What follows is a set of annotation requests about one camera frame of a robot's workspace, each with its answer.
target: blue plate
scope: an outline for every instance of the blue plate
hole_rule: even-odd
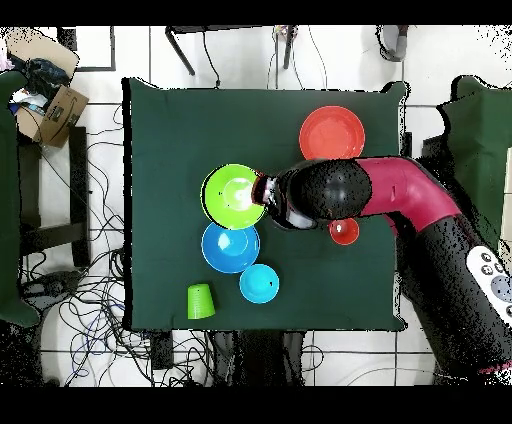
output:
[[[279,291],[279,277],[267,265],[250,266],[240,276],[240,291],[249,302],[270,302]]]
[[[254,227],[226,230],[211,223],[203,234],[201,249],[213,269],[235,274],[254,263],[260,252],[260,238]]]

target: bowl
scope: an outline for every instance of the bowl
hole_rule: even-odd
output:
[[[268,265],[252,265],[240,276],[240,291],[249,302],[270,302],[279,291],[279,277]]]
[[[357,115],[340,106],[324,106],[304,121],[299,135],[306,159],[350,159],[361,154],[364,128]]]
[[[258,173],[244,165],[228,164],[213,170],[203,181],[203,211],[220,227],[242,230],[256,224],[265,208],[252,202]]]
[[[260,238],[254,227],[227,230],[212,222],[203,233],[201,250],[213,269],[235,274],[256,261],[260,252]]]

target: green fabric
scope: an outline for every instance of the green fabric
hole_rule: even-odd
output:
[[[256,224],[256,263],[280,278],[271,302],[246,301],[240,274],[212,269],[201,253],[210,223],[200,188],[211,170],[239,163],[276,173],[302,160],[299,130],[309,113],[340,105],[361,119],[363,156],[398,153],[398,105],[406,93],[160,90],[131,79],[132,327],[135,329],[402,330],[393,315],[394,236],[383,217],[358,219],[356,243],[326,231],[285,232]],[[210,284],[216,314],[187,319],[187,287]]]
[[[447,144],[455,178],[479,212],[477,229],[498,248],[507,150],[512,147],[512,91],[463,77],[455,99],[442,106],[449,119]]]
[[[31,327],[39,314],[20,299],[20,183],[16,120],[7,108],[12,93],[27,83],[16,71],[0,73],[0,319]]]

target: black bag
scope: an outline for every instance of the black bag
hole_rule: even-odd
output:
[[[70,83],[66,72],[46,59],[31,59],[26,62],[25,76],[28,84],[25,87],[30,94],[42,94],[49,102],[53,100],[61,85]]]

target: red plate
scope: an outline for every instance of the red plate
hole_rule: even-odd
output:
[[[364,128],[355,113],[340,106],[313,111],[302,124],[300,150],[306,159],[350,159],[361,154]]]

